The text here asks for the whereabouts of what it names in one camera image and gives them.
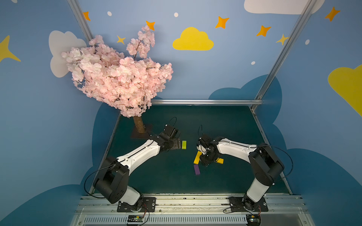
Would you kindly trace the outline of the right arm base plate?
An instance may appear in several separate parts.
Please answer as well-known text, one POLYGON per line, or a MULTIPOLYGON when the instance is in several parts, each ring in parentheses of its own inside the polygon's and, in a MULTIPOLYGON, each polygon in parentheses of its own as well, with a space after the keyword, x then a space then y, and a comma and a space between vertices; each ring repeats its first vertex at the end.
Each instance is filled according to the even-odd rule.
POLYGON ((254 202, 248 197, 228 197, 230 202, 231 211, 238 212, 268 212, 268 206, 264 197, 262 197, 258 202, 254 202))

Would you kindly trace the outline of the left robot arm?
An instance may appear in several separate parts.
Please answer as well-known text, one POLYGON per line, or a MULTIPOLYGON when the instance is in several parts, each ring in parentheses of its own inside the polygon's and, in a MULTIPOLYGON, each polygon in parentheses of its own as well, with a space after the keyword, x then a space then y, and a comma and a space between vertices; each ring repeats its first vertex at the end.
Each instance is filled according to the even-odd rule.
POLYGON ((161 152, 182 147, 178 137, 154 136, 135 150, 119 157, 107 157, 93 181, 93 187, 111 204, 127 204, 130 211, 139 211, 143 195, 129 186, 129 177, 139 166, 161 152))

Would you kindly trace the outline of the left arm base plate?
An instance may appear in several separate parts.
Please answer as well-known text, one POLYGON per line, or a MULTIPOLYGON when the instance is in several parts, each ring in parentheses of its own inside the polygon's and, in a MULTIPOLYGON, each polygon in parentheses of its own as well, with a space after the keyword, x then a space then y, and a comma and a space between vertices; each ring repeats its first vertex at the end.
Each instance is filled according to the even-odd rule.
POLYGON ((126 202, 118 202, 117 212, 155 212, 156 198, 141 196, 134 205, 126 202))

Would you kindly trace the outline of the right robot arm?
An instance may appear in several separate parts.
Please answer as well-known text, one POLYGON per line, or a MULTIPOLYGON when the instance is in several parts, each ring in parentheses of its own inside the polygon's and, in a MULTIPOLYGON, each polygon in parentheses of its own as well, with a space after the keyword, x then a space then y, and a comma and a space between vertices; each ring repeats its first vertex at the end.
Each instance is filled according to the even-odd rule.
POLYGON ((216 162, 221 155, 234 156, 250 164, 254 180, 242 199, 242 207, 254 211, 267 190, 275 184, 285 166, 271 146, 243 144, 224 137, 210 138, 203 135, 198 139, 197 150, 201 152, 203 165, 216 162))

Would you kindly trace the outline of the lime green block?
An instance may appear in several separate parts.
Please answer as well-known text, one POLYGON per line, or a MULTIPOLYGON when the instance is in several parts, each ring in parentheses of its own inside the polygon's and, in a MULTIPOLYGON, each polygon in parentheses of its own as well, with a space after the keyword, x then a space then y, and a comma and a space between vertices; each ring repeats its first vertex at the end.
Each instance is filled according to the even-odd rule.
POLYGON ((182 150, 186 150, 187 149, 187 141, 182 141, 182 150))

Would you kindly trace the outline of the purple block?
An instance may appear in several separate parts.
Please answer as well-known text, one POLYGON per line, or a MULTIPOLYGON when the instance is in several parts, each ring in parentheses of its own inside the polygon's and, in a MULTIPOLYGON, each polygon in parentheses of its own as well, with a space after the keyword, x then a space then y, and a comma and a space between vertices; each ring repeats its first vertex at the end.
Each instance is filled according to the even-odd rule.
POLYGON ((197 164, 194 164, 193 166, 194 166, 195 175, 200 175, 199 166, 197 164))

